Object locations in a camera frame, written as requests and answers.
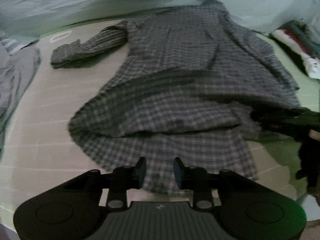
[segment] circular button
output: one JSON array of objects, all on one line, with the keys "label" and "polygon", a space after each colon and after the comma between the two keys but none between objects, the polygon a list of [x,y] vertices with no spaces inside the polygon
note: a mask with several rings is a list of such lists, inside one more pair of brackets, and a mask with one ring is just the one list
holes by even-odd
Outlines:
[{"label": "circular button", "polygon": [[207,200],[200,200],[197,202],[196,206],[200,209],[207,209],[212,207],[212,203]]},{"label": "circular button", "polygon": [[44,204],[36,211],[37,218],[47,224],[61,224],[73,216],[73,208],[62,202]]},{"label": "circular button", "polygon": [[274,203],[253,203],[247,208],[247,216],[259,223],[275,223],[283,215],[283,209]]},{"label": "circular button", "polygon": [[110,208],[122,208],[124,205],[124,203],[121,201],[121,200],[118,200],[118,199],[114,199],[114,200],[111,200],[109,203],[108,203],[108,206]]}]

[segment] checkered fabric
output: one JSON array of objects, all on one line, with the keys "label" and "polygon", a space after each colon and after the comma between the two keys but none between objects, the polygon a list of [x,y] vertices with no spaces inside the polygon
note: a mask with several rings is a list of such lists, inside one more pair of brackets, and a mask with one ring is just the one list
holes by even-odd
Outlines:
[{"label": "checkered fabric", "polygon": [[89,157],[112,171],[144,156],[143,188],[169,195],[183,195],[175,157],[210,173],[228,168],[257,179],[245,141],[259,132],[252,109],[299,107],[297,84],[270,45],[210,0],[125,20],[72,54],[67,45],[56,49],[52,58],[79,60],[110,49],[112,40],[116,46],[128,41],[126,61],[68,127]]}]

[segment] mattress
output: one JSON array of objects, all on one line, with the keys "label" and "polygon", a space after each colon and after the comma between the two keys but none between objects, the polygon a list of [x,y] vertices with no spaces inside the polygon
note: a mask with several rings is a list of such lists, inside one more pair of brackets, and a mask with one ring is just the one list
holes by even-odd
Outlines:
[{"label": "mattress", "polygon": [[[27,199],[49,190],[90,169],[100,169],[75,145],[67,124],[85,102],[94,97],[126,58],[128,46],[105,54],[77,69],[53,69],[53,49],[77,39],[84,42],[106,26],[118,21],[98,22],[74,27],[42,38],[37,46],[42,63],[23,96],[7,129],[4,154],[0,163],[0,219],[14,230],[13,213]],[[276,43],[266,37],[276,56],[292,73],[301,89],[298,97],[314,111],[319,110],[320,85],[304,76]],[[306,181],[296,181],[300,168],[299,144],[291,138],[267,138],[248,142],[259,172],[259,183],[292,199],[305,193]],[[105,203],[104,190],[101,204]],[[178,197],[129,190],[128,201],[178,201]]]}]

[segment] logo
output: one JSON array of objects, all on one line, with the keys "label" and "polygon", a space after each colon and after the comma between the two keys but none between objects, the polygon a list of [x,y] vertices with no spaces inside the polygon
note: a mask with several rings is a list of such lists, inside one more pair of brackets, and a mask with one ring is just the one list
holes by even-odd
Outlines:
[{"label": "logo", "polygon": [[165,208],[165,206],[162,205],[162,204],[160,204],[160,205],[157,205],[156,208],[160,210],[160,209],[162,209],[162,208]]}]

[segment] white bedsheet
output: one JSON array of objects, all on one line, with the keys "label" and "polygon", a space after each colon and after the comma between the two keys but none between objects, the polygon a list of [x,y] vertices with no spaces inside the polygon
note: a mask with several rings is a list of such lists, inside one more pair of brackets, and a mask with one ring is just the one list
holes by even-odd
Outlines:
[{"label": "white bedsheet", "polygon": [[[71,141],[67,123],[116,73],[126,58],[128,46],[102,56],[90,68],[54,70],[50,57],[58,46],[79,38],[86,41],[116,22],[84,25],[62,32],[63,39],[51,35],[39,41],[42,63],[13,116],[0,163],[0,222],[5,226],[14,230],[13,213],[22,202],[87,170],[99,168]],[[296,199],[297,191],[289,183],[289,168],[279,165],[260,143],[248,143],[257,163],[259,182]],[[129,191],[128,199],[179,200],[142,190]]]}]

